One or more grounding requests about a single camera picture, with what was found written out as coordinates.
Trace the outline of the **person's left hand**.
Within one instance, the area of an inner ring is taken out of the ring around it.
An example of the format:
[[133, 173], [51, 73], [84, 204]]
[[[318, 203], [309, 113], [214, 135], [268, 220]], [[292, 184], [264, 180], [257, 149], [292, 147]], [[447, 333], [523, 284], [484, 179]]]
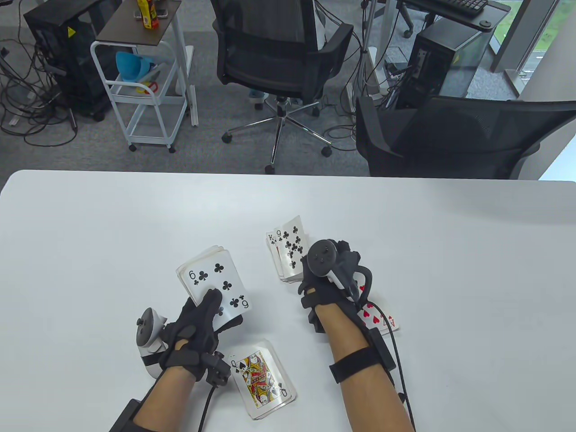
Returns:
[[220, 333], [243, 322], [242, 315], [239, 315], [220, 329], [214, 329], [214, 317], [218, 315], [222, 298], [220, 290], [209, 289], [199, 305], [191, 299], [185, 303], [177, 321], [166, 327], [167, 349], [159, 360], [162, 370], [182, 367], [196, 381], [202, 380], [207, 370], [202, 357], [214, 354]]

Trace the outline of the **person's right hand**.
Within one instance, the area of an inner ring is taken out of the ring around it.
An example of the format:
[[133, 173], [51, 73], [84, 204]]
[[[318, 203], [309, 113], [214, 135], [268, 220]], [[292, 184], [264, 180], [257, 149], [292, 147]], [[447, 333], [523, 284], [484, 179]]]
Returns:
[[301, 259], [303, 281], [298, 288], [302, 306], [354, 305], [362, 307], [362, 296], [354, 273], [358, 271], [360, 254], [344, 240], [322, 239], [314, 243]]

